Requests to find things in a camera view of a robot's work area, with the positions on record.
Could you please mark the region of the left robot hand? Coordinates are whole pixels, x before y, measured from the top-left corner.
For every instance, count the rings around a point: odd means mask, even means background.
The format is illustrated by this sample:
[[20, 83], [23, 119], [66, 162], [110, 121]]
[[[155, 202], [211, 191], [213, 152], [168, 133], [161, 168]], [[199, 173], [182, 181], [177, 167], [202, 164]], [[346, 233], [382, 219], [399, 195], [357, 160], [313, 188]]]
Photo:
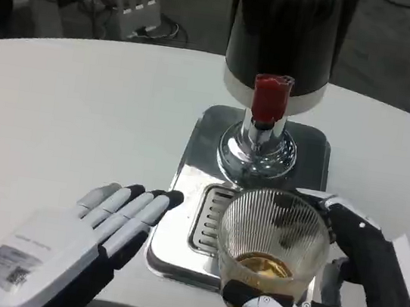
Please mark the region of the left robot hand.
[[35, 212], [0, 241], [0, 307], [86, 307], [184, 198], [111, 183]]

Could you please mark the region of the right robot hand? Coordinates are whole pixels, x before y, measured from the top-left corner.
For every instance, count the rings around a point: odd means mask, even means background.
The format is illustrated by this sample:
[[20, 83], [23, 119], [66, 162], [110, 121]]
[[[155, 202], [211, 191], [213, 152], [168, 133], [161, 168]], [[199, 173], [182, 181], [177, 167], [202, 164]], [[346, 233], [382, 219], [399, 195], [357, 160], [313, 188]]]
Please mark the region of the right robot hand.
[[[410, 307], [410, 289], [401, 271], [396, 248], [383, 236], [380, 227], [335, 196], [297, 189], [274, 194], [280, 206], [305, 203], [325, 223], [324, 236], [342, 249], [346, 262], [344, 278], [361, 284], [367, 307]], [[286, 293], [269, 293], [230, 280], [222, 291], [223, 299], [236, 307], [303, 307], [295, 305]], [[309, 307], [333, 307], [313, 302]]]

